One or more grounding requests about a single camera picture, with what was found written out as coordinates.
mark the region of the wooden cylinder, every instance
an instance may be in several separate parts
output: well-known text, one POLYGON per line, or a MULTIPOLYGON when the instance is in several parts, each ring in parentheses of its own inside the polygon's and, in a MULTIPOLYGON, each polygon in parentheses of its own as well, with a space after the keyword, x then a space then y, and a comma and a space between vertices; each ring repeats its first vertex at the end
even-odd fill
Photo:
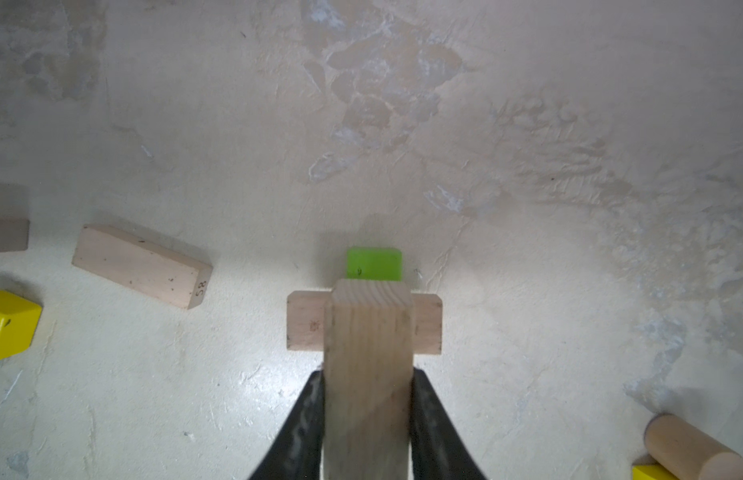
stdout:
POLYGON ((674 415, 649 423, 649 455, 679 480, 743 480, 743 458, 674 415))

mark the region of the gray wooden block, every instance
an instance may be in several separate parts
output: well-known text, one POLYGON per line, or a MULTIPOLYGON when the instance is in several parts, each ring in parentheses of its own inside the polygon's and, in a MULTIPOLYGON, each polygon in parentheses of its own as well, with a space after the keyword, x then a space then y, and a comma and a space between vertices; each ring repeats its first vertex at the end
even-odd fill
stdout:
POLYGON ((27 218, 0 218, 0 252, 27 250, 30 238, 30 220, 27 218))
POLYGON ((203 302, 212 266, 106 225, 86 225, 72 264, 184 309, 203 302))

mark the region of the yellow block with red symbol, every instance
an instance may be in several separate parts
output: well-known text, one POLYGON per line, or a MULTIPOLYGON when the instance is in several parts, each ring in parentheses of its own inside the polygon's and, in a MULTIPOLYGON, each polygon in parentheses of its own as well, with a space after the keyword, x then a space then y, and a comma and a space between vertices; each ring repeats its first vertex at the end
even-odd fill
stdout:
POLYGON ((41 310, 36 303, 0 290, 0 360, 27 350, 41 310))

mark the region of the green block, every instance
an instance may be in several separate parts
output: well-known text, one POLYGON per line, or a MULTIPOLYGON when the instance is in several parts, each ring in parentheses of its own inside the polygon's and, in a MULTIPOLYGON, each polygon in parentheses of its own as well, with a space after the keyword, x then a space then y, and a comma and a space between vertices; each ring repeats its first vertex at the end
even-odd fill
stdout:
POLYGON ((347 249, 347 278, 400 282, 404 256, 397 248, 347 249))

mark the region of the scratched surface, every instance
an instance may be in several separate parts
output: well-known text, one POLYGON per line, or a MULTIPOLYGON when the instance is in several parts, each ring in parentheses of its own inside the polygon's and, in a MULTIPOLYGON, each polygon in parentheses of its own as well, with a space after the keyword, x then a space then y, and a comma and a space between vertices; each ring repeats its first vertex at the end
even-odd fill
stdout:
POLYGON ((652 412, 743 455, 743 0, 0 1, 0 478, 247 478, 320 354, 286 297, 395 246, 492 478, 629 478, 652 412), (213 264, 177 310, 70 265, 213 264))

